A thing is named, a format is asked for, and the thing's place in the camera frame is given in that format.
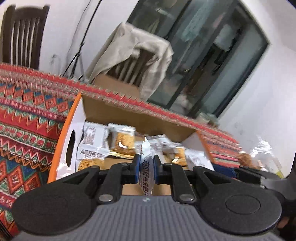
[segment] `cardboard box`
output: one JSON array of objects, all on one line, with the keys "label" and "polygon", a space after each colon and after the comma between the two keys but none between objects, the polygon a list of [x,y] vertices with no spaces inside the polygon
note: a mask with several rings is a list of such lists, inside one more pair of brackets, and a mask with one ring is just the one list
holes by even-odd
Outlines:
[{"label": "cardboard box", "polygon": [[94,85],[130,97],[140,98],[140,91],[137,86],[124,83],[105,74],[99,74],[94,80]]},{"label": "cardboard box", "polygon": [[[57,143],[49,173],[49,183],[75,172],[77,147],[81,141],[85,121],[104,125],[115,123],[134,126],[142,134],[150,136],[165,134],[173,142],[181,142],[187,148],[205,151],[194,129],[78,94]],[[131,162],[131,160],[110,158],[109,156],[104,164],[111,166],[119,162]],[[139,185],[124,185],[123,194],[142,195],[143,192]]]}]

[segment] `dark brown chair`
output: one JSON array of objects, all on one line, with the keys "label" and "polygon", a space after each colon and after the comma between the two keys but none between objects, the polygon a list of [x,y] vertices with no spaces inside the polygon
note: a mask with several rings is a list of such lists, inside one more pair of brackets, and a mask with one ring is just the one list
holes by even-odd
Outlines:
[{"label": "dark brown chair", "polygon": [[130,85],[140,86],[147,62],[152,59],[153,53],[140,49],[139,58],[129,57],[127,60],[115,65],[107,75]]},{"label": "dark brown chair", "polygon": [[44,25],[49,6],[41,8],[11,5],[3,19],[2,61],[39,68]]}]

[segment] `patterned tablecloth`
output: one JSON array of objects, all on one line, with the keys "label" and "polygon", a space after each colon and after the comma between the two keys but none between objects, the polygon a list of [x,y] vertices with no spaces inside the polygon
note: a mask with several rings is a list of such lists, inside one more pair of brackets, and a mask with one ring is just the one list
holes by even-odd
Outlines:
[{"label": "patterned tablecloth", "polygon": [[14,200],[47,182],[53,153],[78,94],[135,112],[195,128],[211,161],[238,166],[238,142],[228,133],[201,125],[156,105],[19,66],[0,64],[0,221],[12,235]]}]

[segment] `cable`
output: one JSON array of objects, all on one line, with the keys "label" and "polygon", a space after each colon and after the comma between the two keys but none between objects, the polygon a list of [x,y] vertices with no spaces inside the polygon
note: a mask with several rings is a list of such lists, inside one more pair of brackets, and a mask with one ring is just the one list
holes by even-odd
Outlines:
[{"label": "cable", "polygon": [[96,14],[96,12],[97,12],[97,10],[98,10],[98,8],[99,8],[101,2],[102,2],[102,0],[100,0],[100,1],[98,2],[98,5],[96,6],[96,8],[95,8],[95,10],[94,10],[94,13],[93,13],[93,15],[91,16],[91,19],[90,19],[90,21],[89,21],[89,24],[88,24],[88,26],[87,26],[87,28],[86,28],[86,30],[85,30],[85,33],[84,33],[83,39],[82,39],[82,41],[81,41],[81,43],[80,43],[80,48],[79,48],[79,50],[78,50],[77,57],[76,57],[76,59],[75,59],[75,63],[74,63],[74,65],[73,65],[73,68],[72,68],[72,71],[71,71],[70,78],[73,78],[73,76],[74,76],[75,69],[76,69],[76,66],[77,66],[77,63],[78,63],[78,59],[79,59],[79,56],[80,56],[80,52],[81,52],[82,46],[84,45],[84,40],[85,40],[85,38],[86,38],[86,35],[87,35],[87,32],[88,32],[89,27],[90,27],[90,25],[91,25],[91,22],[92,22],[92,20],[94,19],[94,16],[95,16],[95,14]]},{"label": "cable", "polygon": [[77,31],[78,31],[78,28],[79,28],[80,22],[82,21],[83,15],[84,15],[85,11],[87,10],[87,8],[89,7],[89,5],[90,5],[91,2],[92,2],[92,0],[89,0],[88,4],[86,5],[85,9],[83,10],[83,12],[82,12],[82,14],[81,14],[81,17],[80,17],[80,19],[79,19],[79,21],[78,21],[78,24],[77,24],[77,26],[76,26],[75,32],[74,32],[73,37],[72,37],[71,45],[70,45],[69,50],[68,50],[68,52],[67,52],[66,63],[69,62],[69,54],[70,54],[70,50],[71,50],[71,48],[72,48],[72,46],[73,46],[73,44],[74,44],[74,38],[75,38],[75,35],[77,34]]}]

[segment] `glass door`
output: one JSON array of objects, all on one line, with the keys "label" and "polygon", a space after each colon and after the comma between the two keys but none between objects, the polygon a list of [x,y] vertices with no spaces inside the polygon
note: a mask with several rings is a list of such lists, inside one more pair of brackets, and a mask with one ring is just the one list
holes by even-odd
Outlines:
[{"label": "glass door", "polygon": [[182,102],[180,93],[196,73],[236,5],[237,0],[192,0],[183,4],[182,15],[165,33],[174,51],[173,60],[164,81],[148,101],[168,109],[177,98]]}]

